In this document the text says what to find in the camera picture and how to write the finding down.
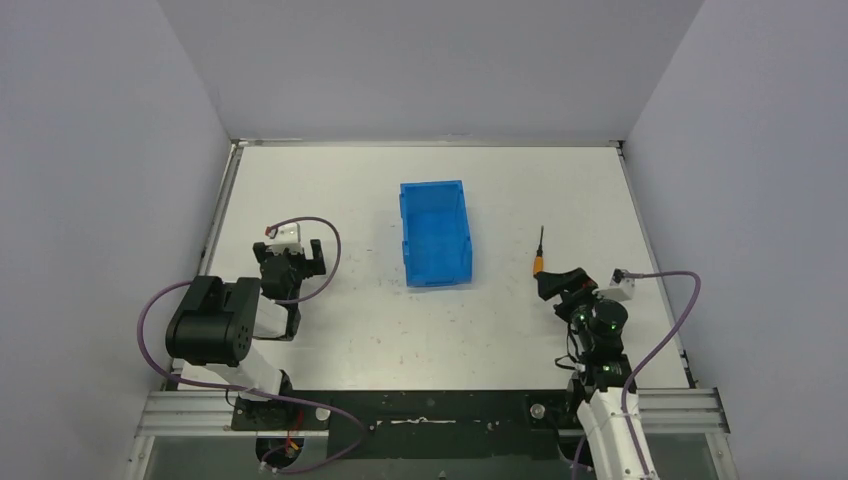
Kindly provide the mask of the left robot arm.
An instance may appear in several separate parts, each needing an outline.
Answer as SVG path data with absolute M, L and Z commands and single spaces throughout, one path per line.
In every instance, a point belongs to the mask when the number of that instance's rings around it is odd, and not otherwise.
M 253 341 L 291 341 L 296 336 L 302 284 L 327 273 L 321 241 L 312 239 L 309 246 L 311 254 L 306 255 L 298 240 L 256 242 L 257 277 L 230 283 L 217 276 L 195 277 L 167 327 L 168 353 L 214 372 L 228 387 L 242 386 L 238 395 L 247 402 L 268 403 L 263 392 L 289 394 L 288 374 L 273 366 Z

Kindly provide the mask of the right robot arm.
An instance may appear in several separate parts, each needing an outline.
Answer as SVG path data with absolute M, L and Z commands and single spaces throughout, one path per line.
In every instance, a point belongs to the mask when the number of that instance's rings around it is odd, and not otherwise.
M 584 431 L 574 459 L 590 448 L 592 468 L 600 479 L 656 479 L 639 395 L 623 330 L 624 306 L 635 294 L 634 281 L 616 270 L 610 285 L 600 287 L 582 268 L 551 273 L 534 267 L 541 299 L 559 300 L 554 313 L 567 325 L 566 357 L 573 371 L 568 409 Z

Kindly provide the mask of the orange handled screwdriver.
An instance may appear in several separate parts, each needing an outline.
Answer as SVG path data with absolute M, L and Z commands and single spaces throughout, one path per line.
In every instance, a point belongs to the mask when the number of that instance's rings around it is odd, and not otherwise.
M 536 253 L 533 262 L 532 275 L 536 277 L 540 272 L 544 270 L 544 248 L 543 248 L 543 240 L 544 240 L 544 231 L 545 227 L 540 227 L 539 241 L 536 248 Z

